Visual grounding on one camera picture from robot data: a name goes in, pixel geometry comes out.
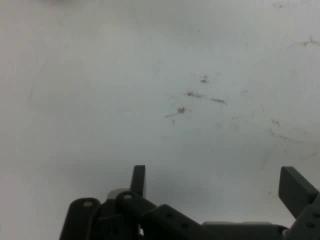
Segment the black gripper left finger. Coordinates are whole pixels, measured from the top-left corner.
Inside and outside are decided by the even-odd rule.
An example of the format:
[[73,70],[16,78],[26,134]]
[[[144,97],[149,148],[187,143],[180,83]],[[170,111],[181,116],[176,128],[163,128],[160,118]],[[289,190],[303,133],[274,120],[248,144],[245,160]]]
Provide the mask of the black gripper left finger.
[[216,240],[204,226],[174,208],[144,197],[146,167],[133,168],[130,188],[100,203],[96,198],[73,201],[61,240]]

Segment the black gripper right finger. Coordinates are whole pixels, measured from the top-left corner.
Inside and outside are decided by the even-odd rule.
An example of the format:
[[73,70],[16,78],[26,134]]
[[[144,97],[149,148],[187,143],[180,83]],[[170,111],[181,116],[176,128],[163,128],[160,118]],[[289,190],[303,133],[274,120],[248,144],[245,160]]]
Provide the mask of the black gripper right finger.
[[278,196],[295,218],[285,240],[320,238],[320,191],[292,166],[280,170]]

